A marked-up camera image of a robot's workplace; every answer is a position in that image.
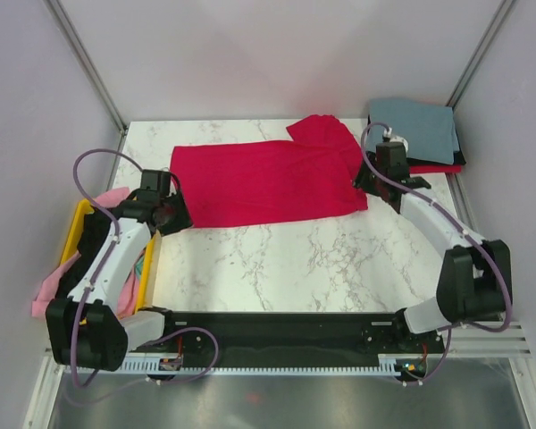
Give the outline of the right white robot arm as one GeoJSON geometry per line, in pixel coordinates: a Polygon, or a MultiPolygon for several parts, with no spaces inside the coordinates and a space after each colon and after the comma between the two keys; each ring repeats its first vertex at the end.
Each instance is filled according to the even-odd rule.
{"type": "Polygon", "coordinates": [[[470,324],[503,332],[513,311],[510,250],[502,240],[486,240],[457,220],[437,199],[431,184],[412,177],[401,142],[381,143],[374,157],[365,152],[354,187],[381,198],[407,219],[442,257],[435,295],[401,311],[391,329],[393,345],[412,351],[423,334],[470,324]]]}

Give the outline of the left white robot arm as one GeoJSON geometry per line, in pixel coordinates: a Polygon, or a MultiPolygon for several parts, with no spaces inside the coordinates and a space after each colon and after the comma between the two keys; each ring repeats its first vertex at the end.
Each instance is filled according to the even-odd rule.
{"type": "Polygon", "coordinates": [[[168,351],[177,328],[162,310],[140,309],[122,316],[118,301],[131,270],[155,235],[171,235],[193,224],[180,180],[165,170],[144,170],[140,185],[117,206],[93,205],[108,225],[82,235],[95,242],[80,250],[71,285],[46,307],[54,361],[60,365],[115,371],[126,354],[150,343],[168,351]]]}

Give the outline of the crimson red t-shirt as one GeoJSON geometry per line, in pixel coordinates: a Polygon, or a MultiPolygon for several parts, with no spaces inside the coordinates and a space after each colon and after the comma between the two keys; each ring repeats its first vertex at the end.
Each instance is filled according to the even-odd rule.
{"type": "Polygon", "coordinates": [[[179,146],[170,168],[197,228],[231,228],[350,215],[368,208],[353,180],[363,155],[332,115],[287,128],[288,139],[179,146]]]}

